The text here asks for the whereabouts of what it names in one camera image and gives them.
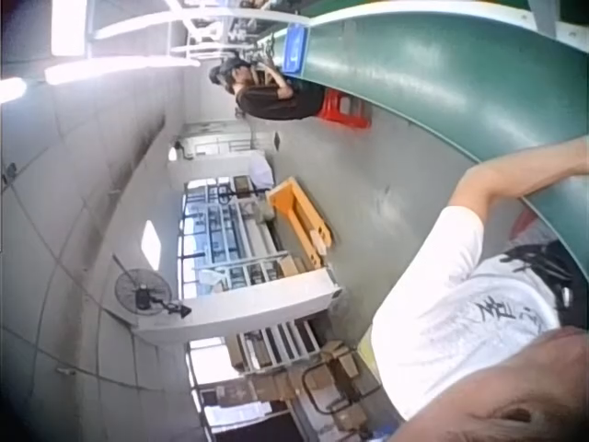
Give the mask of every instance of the electric fan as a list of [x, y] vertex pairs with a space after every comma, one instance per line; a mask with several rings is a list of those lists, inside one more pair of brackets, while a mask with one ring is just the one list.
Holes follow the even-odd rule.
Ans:
[[112, 259], [122, 270], [114, 285], [114, 295], [125, 309], [144, 316], [165, 310], [179, 314], [182, 319], [191, 314], [191, 308], [172, 302], [172, 290], [159, 273], [148, 269], [127, 270], [115, 255]]

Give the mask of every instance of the conveyor belt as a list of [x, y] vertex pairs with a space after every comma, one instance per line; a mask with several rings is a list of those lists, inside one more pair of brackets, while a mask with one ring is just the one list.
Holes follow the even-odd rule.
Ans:
[[[283, 39], [274, 49], [282, 56]], [[300, 76], [367, 99], [484, 161], [589, 132], [588, 72], [586, 53], [533, 31], [420, 12], [312, 28]], [[588, 275], [589, 179], [528, 202]]]

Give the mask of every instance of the white t-shirt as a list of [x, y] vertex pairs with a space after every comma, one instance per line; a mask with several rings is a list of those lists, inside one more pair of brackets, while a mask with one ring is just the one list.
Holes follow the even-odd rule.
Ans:
[[372, 346], [389, 399], [410, 419], [459, 379], [560, 326], [552, 292], [522, 263], [480, 265], [484, 228], [446, 207], [373, 319]]

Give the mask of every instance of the blue box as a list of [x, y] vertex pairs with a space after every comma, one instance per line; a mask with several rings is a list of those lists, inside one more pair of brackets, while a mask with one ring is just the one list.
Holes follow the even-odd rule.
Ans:
[[284, 42], [283, 72], [285, 74], [299, 74], [305, 62], [306, 27], [289, 25]]

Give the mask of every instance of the concrete floor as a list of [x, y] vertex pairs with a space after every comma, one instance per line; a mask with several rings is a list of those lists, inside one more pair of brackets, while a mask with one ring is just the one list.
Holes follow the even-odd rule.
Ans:
[[[327, 261], [344, 291], [329, 310], [328, 338], [355, 345], [472, 164], [454, 148], [406, 120], [373, 109], [373, 126], [356, 131], [309, 118], [253, 121], [256, 131], [277, 131], [271, 154], [277, 182], [295, 176], [331, 228]], [[484, 254], [498, 252], [523, 206], [507, 202], [486, 229]], [[280, 218], [283, 245], [301, 254]], [[365, 401], [377, 425], [391, 421], [384, 394]]]

